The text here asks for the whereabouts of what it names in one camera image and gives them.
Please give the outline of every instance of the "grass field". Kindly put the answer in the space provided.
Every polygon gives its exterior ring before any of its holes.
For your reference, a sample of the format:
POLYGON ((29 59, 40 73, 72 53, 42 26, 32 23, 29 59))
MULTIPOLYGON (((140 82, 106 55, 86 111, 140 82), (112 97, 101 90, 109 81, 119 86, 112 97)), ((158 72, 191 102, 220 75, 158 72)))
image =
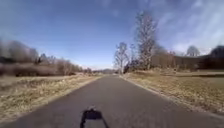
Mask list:
POLYGON ((99 76, 0 78, 0 124, 68 94, 99 76))
POLYGON ((224 114, 224 72, 136 72, 125 77, 191 105, 224 114))

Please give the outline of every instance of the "asphalt road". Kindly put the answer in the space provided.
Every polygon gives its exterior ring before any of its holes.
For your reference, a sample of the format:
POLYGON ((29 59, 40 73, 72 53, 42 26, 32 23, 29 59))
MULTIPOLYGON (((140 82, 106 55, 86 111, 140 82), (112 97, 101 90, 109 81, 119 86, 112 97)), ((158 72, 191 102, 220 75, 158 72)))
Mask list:
POLYGON ((191 111, 116 76, 94 81, 4 127, 79 128, 81 122, 85 128, 224 128, 223 119, 191 111), (89 106, 98 112, 85 111, 89 106))

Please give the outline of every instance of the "tree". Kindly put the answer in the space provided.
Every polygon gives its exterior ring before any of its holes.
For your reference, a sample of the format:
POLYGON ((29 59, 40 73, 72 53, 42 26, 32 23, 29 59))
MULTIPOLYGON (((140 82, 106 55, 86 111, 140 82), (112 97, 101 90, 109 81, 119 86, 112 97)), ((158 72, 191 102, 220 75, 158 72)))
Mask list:
POLYGON ((29 50, 29 56, 30 56, 31 62, 36 62, 39 55, 38 55, 38 52, 35 48, 31 48, 29 50))
POLYGON ((115 67, 118 68, 121 74, 124 72, 124 66, 128 63, 128 55, 127 55, 127 44, 121 42, 119 46, 117 46, 117 50, 115 52, 115 67))
POLYGON ((24 44, 18 41, 12 41, 9 43, 9 57, 17 62, 27 62, 28 54, 27 49, 24 44))
POLYGON ((42 64, 49 64, 48 58, 47 58, 46 54, 44 54, 44 53, 40 55, 39 61, 42 64))
POLYGON ((191 45, 187 50, 187 55, 191 57, 196 57, 200 55, 200 52, 195 46, 191 45))
POLYGON ((149 12, 144 11, 137 15, 137 42, 139 59, 145 69, 150 69, 153 49, 156 45, 156 24, 149 12))
POLYGON ((216 58, 224 58, 224 46, 217 46, 211 51, 210 55, 216 58))

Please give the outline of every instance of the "dry grass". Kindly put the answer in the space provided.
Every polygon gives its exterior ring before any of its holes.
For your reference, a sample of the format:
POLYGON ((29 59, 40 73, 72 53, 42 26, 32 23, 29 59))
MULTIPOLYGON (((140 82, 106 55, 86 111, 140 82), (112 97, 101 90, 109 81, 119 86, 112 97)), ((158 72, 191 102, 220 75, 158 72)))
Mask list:
POLYGON ((0 79, 0 123, 12 121, 99 76, 6 77, 0 79))
POLYGON ((214 113, 224 113, 223 72, 155 73, 138 72, 127 79, 166 95, 174 96, 191 105, 214 113))

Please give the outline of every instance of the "treeline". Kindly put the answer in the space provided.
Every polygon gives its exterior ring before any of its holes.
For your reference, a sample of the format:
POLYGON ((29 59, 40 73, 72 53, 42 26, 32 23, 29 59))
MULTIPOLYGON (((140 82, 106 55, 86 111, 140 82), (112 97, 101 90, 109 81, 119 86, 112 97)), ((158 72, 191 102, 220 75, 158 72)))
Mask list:
POLYGON ((156 40, 157 24, 144 11, 136 18, 136 44, 130 46, 121 42, 115 52, 115 67, 120 73, 152 68, 175 70, 224 69, 224 46, 217 46, 210 54, 200 56, 195 46, 181 55, 168 52, 156 40))
POLYGON ((0 75, 73 75, 81 71, 85 70, 69 60, 39 54, 19 41, 0 41, 0 75))

